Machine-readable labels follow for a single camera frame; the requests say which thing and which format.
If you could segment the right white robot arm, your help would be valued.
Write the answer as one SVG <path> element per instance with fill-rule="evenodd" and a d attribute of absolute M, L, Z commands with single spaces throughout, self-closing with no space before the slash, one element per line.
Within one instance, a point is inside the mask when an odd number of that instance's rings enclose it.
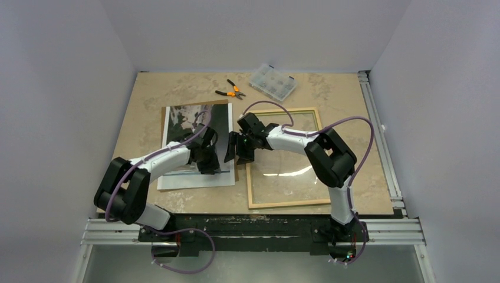
<path fill-rule="evenodd" d="M 328 188 L 332 241 L 354 238 L 354 227 L 362 239 L 369 238 L 367 228 L 354 208 L 352 184 L 357 175 L 357 157 L 332 128 L 319 131 L 288 130 L 285 125 L 265 125 L 254 113 L 243 115 L 239 131 L 229 133 L 225 162 L 247 164 L 255 160 L 256 149 L 283 150 L 307 157 L 319 181 Z"/>

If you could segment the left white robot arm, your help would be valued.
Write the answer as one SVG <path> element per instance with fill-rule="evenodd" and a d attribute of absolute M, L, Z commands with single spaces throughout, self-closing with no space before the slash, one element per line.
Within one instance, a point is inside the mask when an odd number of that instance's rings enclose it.
<path fill-rule="evenodd" d="M 200 124 L 155 152 L 136 159 L 113 159 L 94 196 L 94 205 L 104 211 L 108 222 L 139 224 L 153 228 L 161 241 L 171 240 L 176 225 L 166 209 L 147 202 L 152 181 L 187 164 L 196 164 L 203 175 L 220 172 L 215 146 L 217 132 Z"/>

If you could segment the green wooden picture frame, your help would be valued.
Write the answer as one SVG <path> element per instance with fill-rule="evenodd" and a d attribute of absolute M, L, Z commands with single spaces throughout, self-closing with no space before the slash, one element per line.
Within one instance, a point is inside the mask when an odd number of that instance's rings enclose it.
<path fill-rule="evenodd" d="M 288 110 L 293 129 L 317 131 L 323 128 L 315 107 Z M 290 118 L 284 110 L 251 110 L 265 124 L 285 124 Z M 317 179 L 304 154 L 284 150 L 255 151 L 255 161 L 246 164 L 249 209 L 329 205 L 324 185 Z"/>

